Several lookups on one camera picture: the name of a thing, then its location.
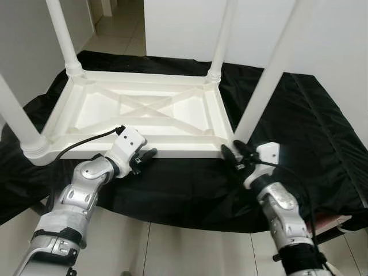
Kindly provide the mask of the white plastic children table top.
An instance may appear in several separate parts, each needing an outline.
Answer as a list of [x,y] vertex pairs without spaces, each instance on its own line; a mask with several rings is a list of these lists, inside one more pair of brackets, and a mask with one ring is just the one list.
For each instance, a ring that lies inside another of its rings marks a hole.
[[40,132],[51,163],[112,147],[116,127],[135,128],[158,158],[219,158],[233,131],[218,84],[206,76],[85,71],[63,82]]

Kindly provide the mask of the black metal table leg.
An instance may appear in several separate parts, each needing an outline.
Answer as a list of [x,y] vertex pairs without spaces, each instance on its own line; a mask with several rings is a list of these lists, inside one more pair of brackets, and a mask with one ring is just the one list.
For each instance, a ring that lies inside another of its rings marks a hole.
[[315,236],[315,245],[320,245],[325,242],[331,241],[335,237],[343,236],[348,232],[353,232],[352,229],[345,229],[343,224],[337,224],[332,228],[325,229]]

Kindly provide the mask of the black cloth table cover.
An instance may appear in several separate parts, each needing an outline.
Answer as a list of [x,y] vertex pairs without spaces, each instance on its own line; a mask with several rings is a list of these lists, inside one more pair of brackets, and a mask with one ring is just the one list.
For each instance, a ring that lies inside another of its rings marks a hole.
[[[368,151],[340,108],[312,75],[281,77],[251,142],[281,145],[276,171],[297,197],[308,188],[318,214],[357,215],[368,210]],[[75,160],[37,167],[23,155],[10,128],[0,135],[0,225],[47,197],[49,186],[70,179]],[[98,205],[145,223],[202,231],[261,232],[267,221],[254,195],[221,159],[155,159],[138,176],[102,189]]]

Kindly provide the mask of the pink padded chair seat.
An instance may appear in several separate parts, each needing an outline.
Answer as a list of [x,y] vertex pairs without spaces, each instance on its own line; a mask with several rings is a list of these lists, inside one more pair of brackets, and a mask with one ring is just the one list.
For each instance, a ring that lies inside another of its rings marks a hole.
[[352,215],[319,213],[316,215],[316,231],[323,232],[352,218]]

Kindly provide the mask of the white plastic table leg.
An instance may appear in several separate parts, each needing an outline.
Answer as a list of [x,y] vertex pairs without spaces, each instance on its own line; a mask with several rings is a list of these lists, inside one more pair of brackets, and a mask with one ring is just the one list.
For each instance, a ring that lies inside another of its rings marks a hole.
[[26,115],[3,75],[0,74],[0,115],[20,142],[24,155],[35,166],[45,166],[49,153],[48,139],[42,136]]
[[213,60],[206,79],[209,83],[216,84],[221,81],[221,68],[228,52],[229,37],[231,36],[232,22],[235,17],[239,0],[228,0],[224,8],[223,21],[219,29],[218,40],[214,51]]
[[286,71],[297,46],[298,37],[310,21],[313,10],[319,0],[295,0],[292,11],[287,18],[283,32],[273,48],[273,54],[263,70],[258,83],[251,95],[241,120],[232,136],[235,140],[248,142],[255,127],[265,112],[279,79]]
[[53,29],[60,45],[66,73],[70,77],[84,76],[85,71],[77,59],[76,50],[66,24],[65,16],[63,15],[60,0],[45,0],[45,4],[47,5],[48,13],[52,19]]

